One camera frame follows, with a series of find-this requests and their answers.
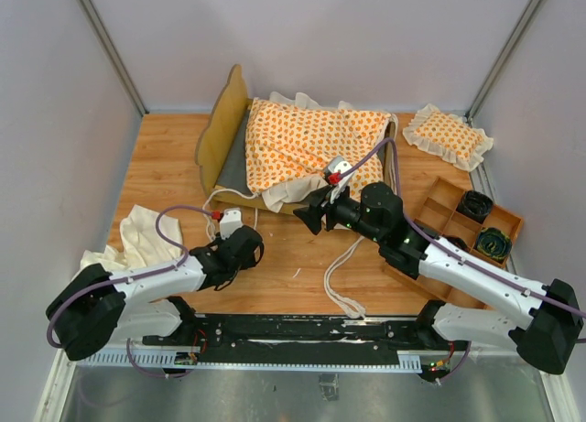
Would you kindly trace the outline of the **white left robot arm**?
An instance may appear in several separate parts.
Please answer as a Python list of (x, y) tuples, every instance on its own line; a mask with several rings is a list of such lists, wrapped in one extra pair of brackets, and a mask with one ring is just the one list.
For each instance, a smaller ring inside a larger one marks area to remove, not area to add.
[(72, 361), (126, 340), (187, 345), (196, 322), (181, 295), (229, 286), (263, 253), (262, 236), (245, 225), (225, 239), (149, 268), (109, 272), (89, 265), (47, 307), (48, 342)]

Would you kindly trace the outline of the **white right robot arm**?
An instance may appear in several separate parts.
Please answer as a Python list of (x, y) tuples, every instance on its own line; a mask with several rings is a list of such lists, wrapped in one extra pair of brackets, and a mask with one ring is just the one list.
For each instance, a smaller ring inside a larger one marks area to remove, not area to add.
[(575, 291), (554, 279), (544, 285), (490, 265), (444, 237), (431, 235), (404, 212), (403, 201), (383, 182), (367, 185), (360, 200), (326, 186), (294, 211), (313, 234), (341, 225), (377, 243), (394, 269), (440, 281), (485, 304), (484, 309), (439, 302), (422, 310), (417, 342), (434, 349), (444, 341), (473, 341), (514, 350), (538, 370), (561, 374), (583, 328)]

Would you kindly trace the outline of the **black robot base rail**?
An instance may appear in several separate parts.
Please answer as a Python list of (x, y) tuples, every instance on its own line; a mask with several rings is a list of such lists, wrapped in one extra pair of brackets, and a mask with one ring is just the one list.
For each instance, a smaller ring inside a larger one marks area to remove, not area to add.
[(190, 313), (168, 336), (116, 336), (83, 367), (316, 373), (447, 373), (470, 347), (429, 336), (412, 317)]

